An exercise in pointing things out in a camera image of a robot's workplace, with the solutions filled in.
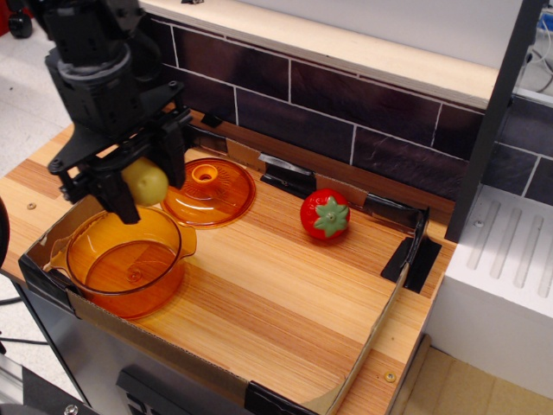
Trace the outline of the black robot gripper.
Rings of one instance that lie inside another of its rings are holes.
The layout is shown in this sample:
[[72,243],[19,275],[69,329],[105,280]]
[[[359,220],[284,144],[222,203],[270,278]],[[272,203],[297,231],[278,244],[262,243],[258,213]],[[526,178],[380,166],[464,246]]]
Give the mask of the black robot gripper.
[[73,135],[49,163],[71,203],[92,196],[125,225],[140,216],[122,170],[140,157],[155,163],[171,187],[186,180],[183,132],[191,120],[175,80],[141,89],[132,71],[129,47],[115,59],[78,67],[59,48],[45,59],[61,100],[73,121]]

